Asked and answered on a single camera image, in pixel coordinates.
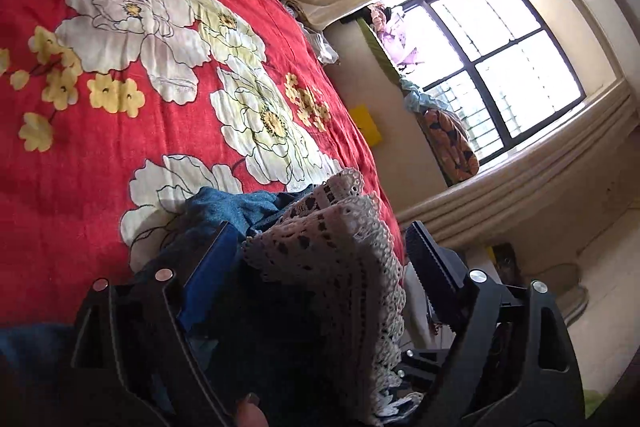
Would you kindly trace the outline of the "left hand red nails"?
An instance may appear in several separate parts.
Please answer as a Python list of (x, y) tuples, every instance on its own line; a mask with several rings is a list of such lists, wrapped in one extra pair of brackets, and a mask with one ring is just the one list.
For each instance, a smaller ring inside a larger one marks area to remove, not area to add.
[(267, 418), (259, 407), (257, 395), (251, 392), (238, 402), (234, 421), (236, 427), (268, 427)]

